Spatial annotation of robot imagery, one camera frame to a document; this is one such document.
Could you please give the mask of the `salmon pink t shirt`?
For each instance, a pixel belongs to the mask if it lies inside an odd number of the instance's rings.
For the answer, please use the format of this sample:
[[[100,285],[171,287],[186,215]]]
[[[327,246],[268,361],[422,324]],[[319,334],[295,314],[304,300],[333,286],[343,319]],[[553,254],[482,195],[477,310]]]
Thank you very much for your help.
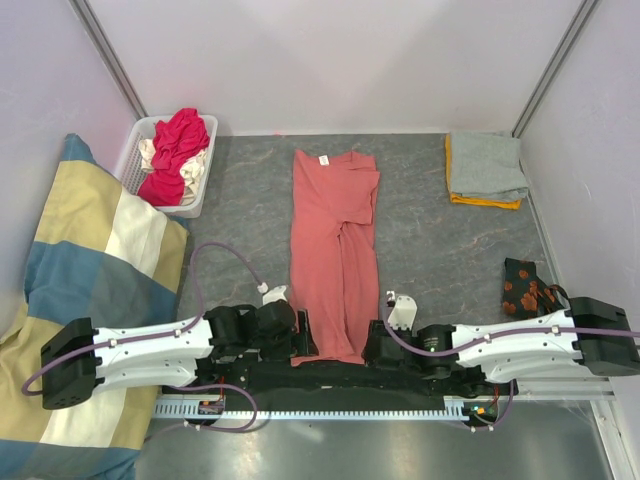
[[[378,317],[379,183],[370,155],[294,154],[292,303],[307,312],[321,360],[364,362],[369,324]]]

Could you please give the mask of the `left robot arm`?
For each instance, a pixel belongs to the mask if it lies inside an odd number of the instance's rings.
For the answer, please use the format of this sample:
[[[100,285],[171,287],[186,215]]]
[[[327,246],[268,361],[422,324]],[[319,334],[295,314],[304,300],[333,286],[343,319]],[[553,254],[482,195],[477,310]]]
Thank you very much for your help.
[[[41,349],[42,405],[59,410],[95,393],[140,386],[208,393],[246,353],[287,362],[317,352],[306,311],[285,300],[220,306],[201,319],[130,329],[96,328],[79,318]]]

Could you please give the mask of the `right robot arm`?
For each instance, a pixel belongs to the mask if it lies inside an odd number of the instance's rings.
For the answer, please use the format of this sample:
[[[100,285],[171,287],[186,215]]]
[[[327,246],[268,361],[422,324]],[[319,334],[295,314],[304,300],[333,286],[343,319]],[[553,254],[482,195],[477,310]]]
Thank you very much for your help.
[[[454,379],[473,394],[543,373],[639,372],[639,335],[625,311],[589,297],[573,298],[568,308],[543,316],[495,325],[434,324],[413,332],[416,314],[415,301],[400,296],[387,319],[371,322],[365,363],[428,380]]]

